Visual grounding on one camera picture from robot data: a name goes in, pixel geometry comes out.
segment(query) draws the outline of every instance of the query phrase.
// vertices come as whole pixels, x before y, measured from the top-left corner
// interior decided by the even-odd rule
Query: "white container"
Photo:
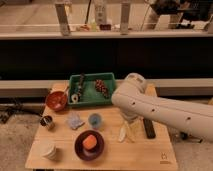
[[[53,140],[44,140],[40,144],[40,154],[42,157],[54,160],[56,157],[56,146]]]

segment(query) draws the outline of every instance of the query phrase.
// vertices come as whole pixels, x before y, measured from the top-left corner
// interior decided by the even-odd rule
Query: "floor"
[[[0,171],[30,171],[24,165],[38,125],[39,116],[26,113],[13,115],[6,124],[0,124]],[[177,130],[168,131],[179,171],[213,170],[213,143],[183,141]]]

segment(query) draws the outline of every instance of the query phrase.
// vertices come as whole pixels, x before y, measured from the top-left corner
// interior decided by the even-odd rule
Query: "blue cup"
[[[101,115],[97,113],[91,114],[88,121],[92,129],[99,129],[102,123]]]

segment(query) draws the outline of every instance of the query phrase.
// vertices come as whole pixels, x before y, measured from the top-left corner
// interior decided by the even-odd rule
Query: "green tray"
[[[85,107],[97,105],[111,105],[111,96],[116,88],[113,73],[85,74],[83,82],[83,94],[78,103],[73,103],[71,96],[76,93],[80,75],[72,75],[69,82],[68,104],[72,107]],[[101,79],[108,88],[109,98],[104,98],[101,92],[95,89],[95,80]]]

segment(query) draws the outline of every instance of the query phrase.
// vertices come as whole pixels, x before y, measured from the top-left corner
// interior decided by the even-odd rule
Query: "wooden table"
[[[52,91],[65,90],[67,84],[58,83]],[[146,94],[156,96],[153,85],[148,85]],[[53,131],[47,131],[39,126],[35,135],[26,168],[46,169],[71,169],[71,170],[177,170],[177,162],[170,142],[166,126],[154,122],[156,131],[155,139],[147,139],[143,124],[141,130],[136,133],[136,142],[132,143],[127,138],[124,142],[118,142],[120,128],[123,119],[120,110],[114,106],[97,108],[71,109],[55,113],[48,107],[44,115],[51,115],[56,124]],[[66,121],[68,114],[78,113],[84,126],[78,130],[72,130]],[[103,118],[103,126],[99,132],[105,140],[105,148],[100,157],[85,162],[78,158],[74,151],[76,137],[83,131],[90,129],[88,116],[99,113]],[[57,151],[56,161],[40,157],[38,153],[41,140],[51,139],[55,141]]]

